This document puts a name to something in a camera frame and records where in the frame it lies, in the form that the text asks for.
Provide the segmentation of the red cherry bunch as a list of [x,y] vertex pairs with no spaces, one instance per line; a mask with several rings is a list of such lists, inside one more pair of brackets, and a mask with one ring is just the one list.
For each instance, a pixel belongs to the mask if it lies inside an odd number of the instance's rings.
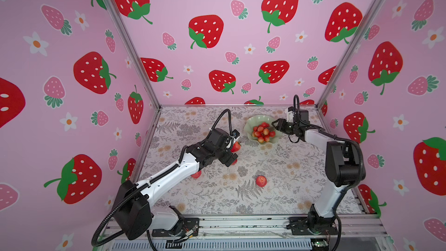
[[270,142],[272,138],[276,137],[276,131],[272,125],[263,122],[260,125],[253,127],[252,137],[260,144]]

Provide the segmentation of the red fake apple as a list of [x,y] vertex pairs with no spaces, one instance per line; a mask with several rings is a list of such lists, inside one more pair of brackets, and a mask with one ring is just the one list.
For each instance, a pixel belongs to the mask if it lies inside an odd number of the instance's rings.
[[201,172],[201,171],[198,171],[197,173],[191,175],[191,177],[197,179],[197,178],[199,178],[201,175],[202,175],[202,172]]
[[263,188],[267,185],[267,179],[263,175],[259,175],[256,178],[256,185]]

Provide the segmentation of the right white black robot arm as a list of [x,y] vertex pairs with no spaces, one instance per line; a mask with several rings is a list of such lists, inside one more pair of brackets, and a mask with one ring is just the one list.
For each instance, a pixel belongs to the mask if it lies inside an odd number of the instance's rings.
[[287,118],[277,119],[272,126],[283,134],[296,136],[325,151],[327,182],[319,199],[311,205],[307,218],[290,218],[286,226],[292,231],[321,234],[339,218],[337,209],[347,192],[365,178],[364,157],[359,143],[340,138],[311,124],[308,112],[290,107]]

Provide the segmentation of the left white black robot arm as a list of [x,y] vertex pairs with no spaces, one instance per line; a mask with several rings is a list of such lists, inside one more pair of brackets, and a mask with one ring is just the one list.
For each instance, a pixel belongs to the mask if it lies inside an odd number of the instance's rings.
[[178,161],[156,175],[136,183],[124,182],[112,210],[113,218],[121,228],[120,234],[129,240],[137,239],[148,230],[165,231],[173,236],[182,234],[187,226],[179,209],[174,206],[155,209],[154,205],[170,189],[215,160],[231,166],[238,158],[231,150],[239,137],[238,130],[229,134],[214,128],[204,140],[184,146]]

